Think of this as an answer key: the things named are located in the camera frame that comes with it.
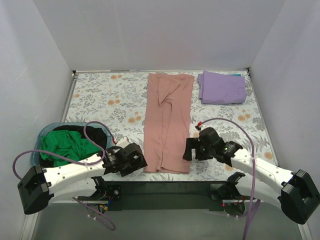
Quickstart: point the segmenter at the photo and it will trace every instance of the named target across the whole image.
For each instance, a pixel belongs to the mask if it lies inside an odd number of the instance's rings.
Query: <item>white backdrop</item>
[[[242,69],[285,0],[33,0],[72,70]]]
[[[287,0],[251,67],[280,166],[307,171],[320,189],[320,2]],[[320,207],[307,222],[320,239]]]
[[[0,0],[0,73],[0,239],[18,240],[25,215],[13,160],[60,120],[72,79],[32,0]],[[18,173],[30,165],[30,155],[22,157]]]

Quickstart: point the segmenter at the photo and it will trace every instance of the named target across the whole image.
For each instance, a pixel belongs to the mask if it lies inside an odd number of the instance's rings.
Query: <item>purple towel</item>
[[[203,104],[240,104],[246,101],[244,76],[204,71],[198,75],[199,99]]]

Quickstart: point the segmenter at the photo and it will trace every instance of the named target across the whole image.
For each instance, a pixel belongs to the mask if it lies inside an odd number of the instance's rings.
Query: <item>black metal bar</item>
[[[209,209],[223,211],[222,200],[212,199],[210,185],[224,181],[112,181],[109,187],[121,186],[121,200],[112,201],[108,211]],[[79,197],[96,201],[94,197]]]

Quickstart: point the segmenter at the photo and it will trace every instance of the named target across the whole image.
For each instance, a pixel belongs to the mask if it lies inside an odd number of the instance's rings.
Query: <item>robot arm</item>
[[[108,148],[105,159],[94,165],[68,165],[44,168],[33,166],[18,184],[18,190],[26,215],[43,210],[49,203],[77,196],[92,196],[104,181],[99,177],[120,172],[124,177],[147,166],[141,148],[123,138],[116,146]],[[99,160],[99,154],[81,160],[92,163]]]
[[[188,138],[183,158],[208,160],[216,158],[220,163],[251,174],[253,161],[251,154],[236,142],[224,140],[212,128],[200,131],[198,138]],[[305,224],[320,204],[320,194],[310,175],[299,170],[293,172],[274,166],[260,158],[255,158],[256,183],[254,197],[280,207],[284,214],[298,224]],[[250,196],[252,176],[236,172],[225,184],[215,190],[217,198],[228,199],[235,196]]]

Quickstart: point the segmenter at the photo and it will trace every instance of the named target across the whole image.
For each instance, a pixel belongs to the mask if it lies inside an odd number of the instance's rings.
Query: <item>pink cloth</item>
[[[147,173],[186,174],[184,160],[189,137],[191,96],[195,77],[187,74],[149,74],[144,122]]]

